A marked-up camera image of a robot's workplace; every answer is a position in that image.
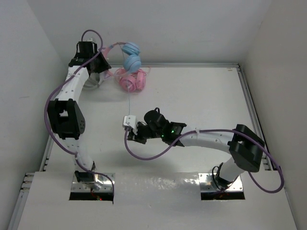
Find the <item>blue pink cat-ear headphones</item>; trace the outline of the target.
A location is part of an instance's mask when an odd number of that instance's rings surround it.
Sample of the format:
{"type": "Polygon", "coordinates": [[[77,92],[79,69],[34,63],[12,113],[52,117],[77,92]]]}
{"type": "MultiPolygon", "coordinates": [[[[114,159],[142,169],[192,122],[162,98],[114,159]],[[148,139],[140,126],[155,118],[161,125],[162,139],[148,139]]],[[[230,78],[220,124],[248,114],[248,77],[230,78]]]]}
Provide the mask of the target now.
{"type": "Polygon", "coordinates": [[[107,74],[113,77],[122,77],[127,76],[129,74],[137,72],[142,63],[140,57],[140,47],[133,42],[117,42],[113,43],[110,46],[104,48],[102,50],[102,54],[105,59],[107,59],[108,53],[113,49],[115,46],[120,46],[122,54],[126,54],[127,58],[123,62],[123,68],[121,72],[118,71],[112,73],[111,71],[107,70],[107,74]]]}

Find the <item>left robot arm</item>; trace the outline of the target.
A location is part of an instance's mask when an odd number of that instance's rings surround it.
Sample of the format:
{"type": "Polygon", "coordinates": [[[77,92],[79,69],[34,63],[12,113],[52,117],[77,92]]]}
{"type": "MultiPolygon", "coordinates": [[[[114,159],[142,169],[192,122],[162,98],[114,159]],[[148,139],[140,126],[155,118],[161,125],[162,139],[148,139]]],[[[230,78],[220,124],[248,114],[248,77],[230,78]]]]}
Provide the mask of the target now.
{"type": "Polygon", "coordinates": [[[95,164],[82,140],[86,123],[78,101],[91,74],[108,69],[110,65],[95,42],[91,39],[78,42],[63,86],[55,90],[57,96],[52,95],[45,107],[45,119],[52,139],[73,156],[75,177],[84,184],[95,182],[95,164]]]}

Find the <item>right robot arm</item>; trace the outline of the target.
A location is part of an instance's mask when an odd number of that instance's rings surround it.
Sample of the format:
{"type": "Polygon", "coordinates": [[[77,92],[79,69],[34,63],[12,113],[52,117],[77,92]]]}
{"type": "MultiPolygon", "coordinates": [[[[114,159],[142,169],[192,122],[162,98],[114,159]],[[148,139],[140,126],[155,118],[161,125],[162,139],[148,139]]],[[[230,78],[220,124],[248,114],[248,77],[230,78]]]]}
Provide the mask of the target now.
{"type": "Polygon", "coordinates": [[[169,148],[205,147],[229,154],[228,161],[222,162],[212,175],[215,187],[226,190],[229,185],[244,173],[257,173],[260,169],[264,142],[247,126],[238,124],[232,130],[200,130],[185,123],[168,121],[159,108],[147,112],[144,122],[136,116],[123,118],[125,141],[145,144],[149,139],[159,138],[169,148]]]}

